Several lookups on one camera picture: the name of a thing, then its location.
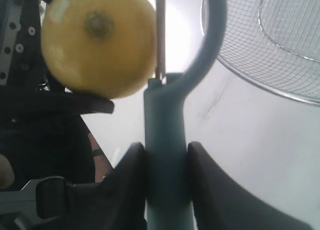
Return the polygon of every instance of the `metal rod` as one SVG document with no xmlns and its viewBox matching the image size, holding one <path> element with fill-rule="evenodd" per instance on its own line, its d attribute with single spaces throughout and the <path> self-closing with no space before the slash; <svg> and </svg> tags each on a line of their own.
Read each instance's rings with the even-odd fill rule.
<svg viewBox="0 0 320 230">
<path fill-rule="evenodd" d="M 166 75 L 166 0 L 155 0 L 156 9 L 156 70 L 155 77 L 162 79 Z"/>
</svg>

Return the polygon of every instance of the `white wall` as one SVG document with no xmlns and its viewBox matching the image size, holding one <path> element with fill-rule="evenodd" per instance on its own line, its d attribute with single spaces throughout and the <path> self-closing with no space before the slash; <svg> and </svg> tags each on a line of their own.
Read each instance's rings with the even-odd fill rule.
<svg viewBox="0 0 320 230">
<path fill-rule="evenodd" d="M 181 71 L 201 43 L 201 0 L 168 3 L 182 16 L 183 29 L 176 25 L 175 34 L 190 32 L 184 35 L 187 50 L 173 33 L 168 42 L 177 49 L 168 56 L 168 68 Z M 132 142 L 144 141 L 143 95 L 114 102 L 112 115 L 84 119 L 110 160 L 118 149 L 116 164 Z M 319 108 L 264 92 L 216 63 L 188 97 L 185 125 L 187 141 L 200 141 L 239 184 L 320 229 Z"/>
</svg>

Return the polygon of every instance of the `wire mesh strainer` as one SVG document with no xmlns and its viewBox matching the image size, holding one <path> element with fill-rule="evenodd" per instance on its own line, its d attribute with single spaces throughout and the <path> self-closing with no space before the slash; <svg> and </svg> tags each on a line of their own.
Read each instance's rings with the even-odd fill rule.
<svg viewBox="0 0 320 230">
<path fill-rule="evenodd" d="M 227 3 L 219 61 L 263 89 L 320 105 L 320 0 Z"/>
</svg>

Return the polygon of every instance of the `gray plastic handle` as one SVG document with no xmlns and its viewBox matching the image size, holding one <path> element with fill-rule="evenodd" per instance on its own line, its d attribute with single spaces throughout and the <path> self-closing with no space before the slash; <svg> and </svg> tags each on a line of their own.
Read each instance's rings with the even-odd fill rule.
<svg viewBox="0 0 320 230">
<path fill-rule="evenodd" d="M 188 192 L 184 102 L 216 60 L 227 21 L 226 0 L 207 0 L 207 3 L 207 34 L 196 60 L 183 74 L 167 74 L 165 85 L 158 79 L 150 79 L 144 92 L 148 230 L 194 228 Z"/>
</svg>

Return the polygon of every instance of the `lemon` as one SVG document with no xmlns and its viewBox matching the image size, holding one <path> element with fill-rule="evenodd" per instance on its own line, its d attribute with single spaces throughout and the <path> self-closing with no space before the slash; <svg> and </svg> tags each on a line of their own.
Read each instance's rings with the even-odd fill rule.
<svg viewBox="0 0 320 230">
<path fill-rule="evenodd" d="M 53 0 L 41 49 L 53 76 L 69 89 L 129 96 L 156 67 L 156 13 L 148 0 Z"/>
</svg>

